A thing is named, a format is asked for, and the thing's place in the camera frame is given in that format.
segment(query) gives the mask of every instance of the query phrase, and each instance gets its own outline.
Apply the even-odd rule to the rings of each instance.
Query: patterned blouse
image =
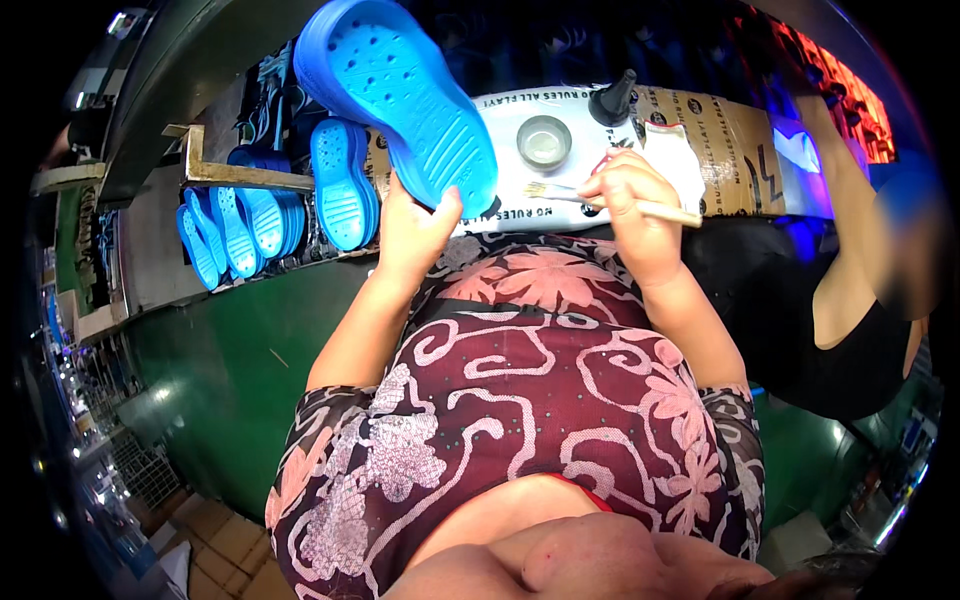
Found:
[[[378,387],[297,404],[266,523],[300,598],[377,598],[457,507],[557,473],[651,531],[756,558],[750,391],[700,390],[612,242],[452,240]]]

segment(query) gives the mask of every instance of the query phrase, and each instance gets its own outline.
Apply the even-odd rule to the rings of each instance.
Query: paintbrush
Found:
[[[576,188],[565,185],[555,185],[553,183],[531,181],[523,188],[523,195],[527,198],[563,200],[566,202],[599,206],[601,208],[606,207],[603,196],[582,198],[577,195]],[[636,209],[648,217],[657,217],[664,221],[686,225],[689,228],[699,228],[704,222],[703,217],[698,214],[686,212],[675,206],[667,206],[666,204],[654,203],[647,200],[636,201]]]

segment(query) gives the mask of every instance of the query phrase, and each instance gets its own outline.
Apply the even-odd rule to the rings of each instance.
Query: brush bristles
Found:
[[[523,188],[523,195],[527,198],[542,198],[543,192],[546,191],[546,183],[539,183],[537,181],[531,181],[527,183],[527,186]]]

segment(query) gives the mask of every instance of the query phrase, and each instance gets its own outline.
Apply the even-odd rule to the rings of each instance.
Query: factory floor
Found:
[[[145,445],[163,440],[199,492],[262,522],[263,506],[307,372],[375,258],[327,263],[248,283],[126,329],[146,391],[121,420]],[[855,425],[891,447],[910,410],[911,382]],[[845,427],[766,395],[756,398],[766,463],[764,529],[804,510],[825,525],[862,479],[869,450]]]

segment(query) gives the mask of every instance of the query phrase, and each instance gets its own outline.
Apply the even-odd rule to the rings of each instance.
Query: stack of blue clogs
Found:
[[[240,146],[229,164],[290,172],[276,151]],[[208,290],[231,278],[259,273],[270,258],[293,252],[303,236],[305,212],[294,192],[241,187],[190,187],[177,210],[180,240]]]
[[[379,223],[380,203],[363,172],[366,158],[367,132],[352,121],[331,117],[310,135],[317,220],[345,252],[369,244]]]
[[[300,34],[294,70],[332,113],[383,132],[414,198],[435,208],[457,185],[465,219],[491,206],[497,167],[487,128],[440,49],[400,5],[327,2]]]

